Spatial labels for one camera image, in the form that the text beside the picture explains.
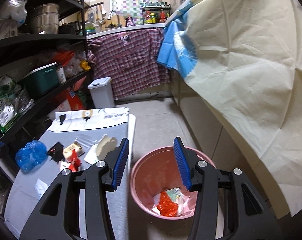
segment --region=trash can lid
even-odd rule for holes
[[[110,77],[96,79],[91,84],[88,85],[88,89],[103,87],[107,85],[110,81],[111,81]]]

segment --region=plaid cloth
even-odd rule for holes
[[[111,77],[115,100],[170,82],[169,70],[156,62],[162,32],[144,29],[88,40],[94,79]]]

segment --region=floor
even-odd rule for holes
[[[197,148],[182,113],[172,98],[161,98],[121,104],[137,117],[133,143],[133,163],[150,151],[173,145],[180,136],[184,145]],[[184,240],[190,232],[192,218],[161,220],[145,213],[129,195],[130,240]],[[223,215],[219,208],[216,238],[222,237]]]

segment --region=pink trash bin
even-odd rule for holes
[[[213,161],[204,153],[194,150],[199,160],[205,160],[215,167]],[[152,211],[153,196],[165,189],[179,187],[184,195],[190,196],[190,212],[179,217],[165,217]],[[167,220],[180,220],[194,214],[197,192],[189,192],[183,185],[179,168],[173,153],[173,146],[156,149],[137,161],[131,172],[130,190],[134,201],[148,214]]]

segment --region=green plastic bin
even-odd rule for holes
[[[55,67],[56,62],[37,68],[28,73],[19,84],[26,86],[31,98],[38,99],[59,86]]]

